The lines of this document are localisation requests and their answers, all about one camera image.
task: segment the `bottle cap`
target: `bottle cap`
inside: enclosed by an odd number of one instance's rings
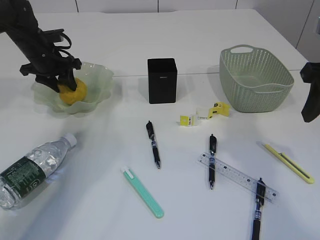
[[[77,144],[77,139],[73,134],[66,133],[63,137],[70,143],[71,148],[73,148]]]

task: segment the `basket handle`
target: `basket handle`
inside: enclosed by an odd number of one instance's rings
[[[238,48],[248,48],[248,49],[252,49],[252,50],[255,50],[255,49],[256,49],[254,46],[251,46],[251,45],[240,44],[240,45],[236,45],[236,46],[230,47],[230,48],[229,48],[229,51],[230,51],[230,53],[233,54],[233,52],[231,52],[231,50],[233,50],[233,49],[238,49]]]
[[[259,88],[265,87],[265,86],[275,86],[277,88],[280,88],[281,90],[278,90],[278,91],[258,91],[258,90],[256,90],[256,89],[259,89]],[[269,83],[269,84],[254,87],[251,90],[256,94],[277,94],[277,93],[282,93],[286,88],[288,88],[288,86],[276,84],[276,83]]]

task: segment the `black pen holder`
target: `black pen holder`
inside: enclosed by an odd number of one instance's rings
[[[178,70],[174,58],[148,59],[150,104],[176,102]]]

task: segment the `yellow utility knife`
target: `yellow utility knife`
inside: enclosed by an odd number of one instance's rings
[[[284,152],[277,152],[269,144],[264,144],[264,147],[308,184],[313,184],[315,182],[315,179],[312,176],[305,172],[305,170],[303,170],[297,163],[292,161]]]

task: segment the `white wall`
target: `white wall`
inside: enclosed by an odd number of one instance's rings
[[[29,0],[34,13],[76,13],[75,0]]]
[[[76,0],[79,12],[156,13],[158,0]]]
[[[159,0],[159,12],[235,9],[237,0]]]
[[[310,62],[320,62],[320,35],[315,28],[320,17],[320,0],[315,0],[303,29],[297,50]]]
[[[294,47],[297,47],[312,3],[313,0],[238,0],[237,9],[257,10]]]

